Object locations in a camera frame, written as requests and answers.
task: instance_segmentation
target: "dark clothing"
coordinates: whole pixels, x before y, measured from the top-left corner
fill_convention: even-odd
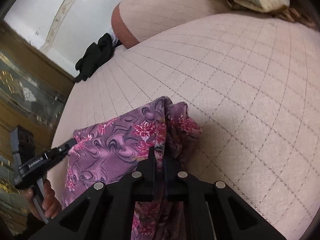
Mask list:
[[[77,83],[81,80],[86,81],[99,67],[111,59],[114,51],[109,33],[104,34],[98,44],[92,43],[83,58],[76,63],[76,70],[79,70],[80,74],[75,78],[75,81]]]

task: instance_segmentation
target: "white wall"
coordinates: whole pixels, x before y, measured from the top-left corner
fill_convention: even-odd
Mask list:
[[[120,1],[17,0],[4,20],[32,46],[77,76],[76,62],[111,28],[112,11]]]
[[[32,46],[44,44],[63,0],[17,0],[4,20]]]

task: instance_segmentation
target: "pink flower print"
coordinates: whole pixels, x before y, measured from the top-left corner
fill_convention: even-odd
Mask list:
[[[158,215],[161,201],[144,202],[141,204],[141,210],[145,217],[155,218]]]
[[[81,141],[81,138],[80,138],[80,136],[79,136],[79,135],[75,135],[74,137],[75,137],[75,139],[76,139],[77,143],[79,143],[79,142]]]
[[[181,128],[181,130],[186,131],[186,126],[184,123],[184,116],[180,115],[178,118],[178,126]]]
[[[133,221],[132,221],[132,229],[137,228],[140,225],[140,219],[138,217],[138,214],[134,212],[133,215]]]
[[[191,118],[187,118],[185,119],[184,115],[180,115],[178,118],[177,123],[175,122],[175,120],[172,118],[171,119],[171,123],[173,125],[176,125],[177,127],[179,127],[181,130],[187,132],[187,133],[192,133],[192,130],[199,130],[200,128],[198,127],[198,125],[191,119]]]
[[[140,125],[134,125],[135,131],[133,132],[135,135],[141,136],[144,141],[147,141],[151,134],[155,132],[155,123],[148,123],[147,121],[143,121]]]
[[[143,140],[140,141],[140,145],[136,146],[136,150],[138,151],[137,157],[140,158],[148,158],[149,148],[154,146],[153,143],[148,143]]]
[[[192,130],[199,130],[200,128],[198,127],[197,123],[194,122],[191,118],[185,119],[184,120],[184,124],[185,124],[185,131],[188,133],[192,133]]]
[[[161,145],[165,143],[165,138],[167,136],[167,126],[165,123],[156,123],[156,145]]]
[[[99,125],[98,129],[97,129],[97,132],[98,132],[98,135],[102,135],[104,134],[106,131],[106,124],[105,123],[102,123]]]
[[[71,167],[68,167],[67,180],[66,180],[66,183],[65,183],[65,187],[69,191],[74,191],[75,190],[75,184],[73,183],[72,177],[73,177],[72,169],[71,169]]]
[[[97,129],[98,134],[101,136],[103,134],[106,133],[106,127],[109,125],[113,125],[115,123],[115,120],[117,120],[117,118],[112,118],[109,121],[106,121],[104,123],[101,123]]]
[[[76,141],[77,141],[78,143],[77,143],[76,145],[73,145],[73,146],[72,146],[72,148],[69,150],[69,153],[70,153],[70,154],[76,154],[76,155],[78,155],[78,157],[80,157],[78,151],[84,149],[84,143],[85,143],[86,141],[92,140],[93,135],[92,135],[92,134],[88,134],[87,138],[85,138],[85,139],[83,139],[83,140],[81,140],[81,139],[79,138],[79,136],[75,136],[75,137],[77,137],[77,138],[75,138],[75,139],[76,139]]]

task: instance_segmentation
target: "purple floral fabric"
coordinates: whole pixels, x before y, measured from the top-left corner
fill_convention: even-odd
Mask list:
[[[119,117],[74,131],[77,144],[68,155],[68,173],[62,206],[65,208],[97,181],[117,182],[136,169],[155,147],[157,174],[162,172],[164,146],[182,164],[195,150],[201,134],[188,116],[187,104],[173,105],[160,97]],[[168,203],[160,187],[153,202],[135,205],[132,240],[175,239],[178,234],[182,203]]]

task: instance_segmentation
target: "finger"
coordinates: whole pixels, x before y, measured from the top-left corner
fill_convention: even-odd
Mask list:
[[[50,193],[50,190],[51,190],[51,183],[49,180],[45,179],[44,184],[43,184],[44,194],[46,195],[46,194]]]
[[[50,189],[50,191],[44,196],[44,200],[42,202],[42,207],[44,210],[47,210],[52,205],[53,201],[55,200],[54,194],[54,190]]]
[[[61,211],[61,204],[58,206],[58,209],[57,209],[57,211],[51,216],[51,218],[55,218],[58,214],[59,214],[59,212]]]
[[[44,213],[46,217],[51,217],[58,210],[59,204],[58,201],[54,201],[48,210]]]
[[[33,189],[32,188],[28,188],[23,192],[23,195],[25,197],[25,199],[30,203],[32,202],[32,197],[33,197]]]

